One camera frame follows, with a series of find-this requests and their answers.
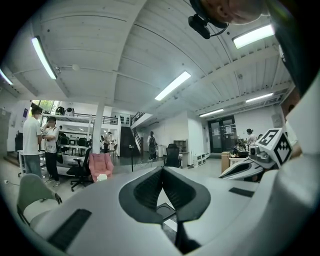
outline ceiling light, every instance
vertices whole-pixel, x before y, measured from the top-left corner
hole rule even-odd
[[[269,94],[266,94],[266,95],[263,95],[263,96],[260,96],[260,97],[256,97],[256,98],[252,98],[252,99],[247,99],[247,100],[245,101],[245,103],[253,102],[253,101],[256,101],[256,100],[260,100],[260,99],[263,99],[263,98],[266,98],[266,97],[270,97],[270,96],[272,96],[272,95],[274,95],[273,92],[272,92],[272,93],[269,93]]]
[[[155,99],[157,101],[161,101],[165,96],[171,93],[174,89],[176,89],[179,85],[181,85],[184,81],[189,79],[191,75],[184,71],[181,75],[179,75],[173,82],[171,82],[162,92],[159,93]]]
[[[5,75],[5,73],[2,72],[1,68],[0,68],[0,75],[4,78],[4,80],[8,82],[9,85],[13,85],[11,80]]]
[[[40,42],[40,38],[36,36],[36,37],[32,38],[31,41],[32,41],[33,47],[36,51],[36,54],[38,54],[38,57],[39,57],[42,65],[44,66],[45,70],[48,72],[51,79],[57,79],[56,74],[54,73],[54,71],[50,67],[50,64],[45,56],[43,47]]]
[[[251,32],[248,32],[244,35],[235,37],[233,40],[235,47],[237,49],[249,45],[255,41],[270,37],[275,34],[274,29],[271,25],[263,26],[258,29],[255,29]]]
[[[212,115],[212,114],[215,114],[215,113],[219,113],[219,112],[222,112],[222,111],[224,111],[223,108],[215,110],[215,111],[212,111],[212,112],[209,112],[209,113],[202,114],[202,115],[200,115],[200,117],[203,118],[203,117],[206,117],[206,116],[209,116],[209,115]]]

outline ceiling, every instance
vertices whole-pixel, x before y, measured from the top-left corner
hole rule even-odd
[[[279,104],[293,89],[274,36],[236,49],[232,38],[270,23],[268,17],[230,25],[203,39],[188,25],[187,0],[49,1],[17,34],[1,69],[19,99],[98,103],[154,114],[226,113]],[[39,36],[58,78],[52,80],[32,46]],[[77,64],[79,71],[72,69]],[[183,71],[192,77],[162,101],[155,97]],[[245,100],[274,92],[265,101]]]

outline table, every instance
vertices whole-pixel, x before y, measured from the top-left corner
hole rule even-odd
[[[230,166],[234,165],[237,162],[241,162],[243,160],[246,160],[246,158],[240,158],[240,157],[230,157]]]
[[[18,174],[18,177],[20,177],[20,175],[22,175],[22,176],[24,175],[24,167],[22,165],[22,156],[24,155],[24,151],[23,150],[18,150],[17,152],[19,154],[19,165],[20,165],[20,172],[21,172],[21,173]],[[45,154],[44,151],[40,151],[39,152],[39,157],[43,156],[44,154]]]
[[[179,152],[179,158],[182,159],[182,168],[188,167],[189,152]]]

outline balcony railing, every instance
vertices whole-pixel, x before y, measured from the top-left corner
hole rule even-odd
[[[86,117],[89,118],[90,114],[80,114],[80,113],[74,113],[75,117]],[[96,116],[94,114],[91,115],[92,120],[96,120]],[[111,116],[103,116],[102,117],[102,124],[104,125],[118,125],[118,118],[111,117]]]
[[[134,117],[131,118],[131,125],[132,126],[136,121],[138,121],[145,113],[138,112],[134,115]]]

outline gray chair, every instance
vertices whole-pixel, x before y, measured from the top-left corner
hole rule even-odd
[[[62,203],[60,196],[49,189],[38,175],[32,173],[24,175],[20,181],[16,208],[22,221],[27,223],[31,228],[34,228],[49,211],[40,213],[30,222],[24,216],[24,211],[27,206],[41,199],[53,199],[56,200],[58,204]]]

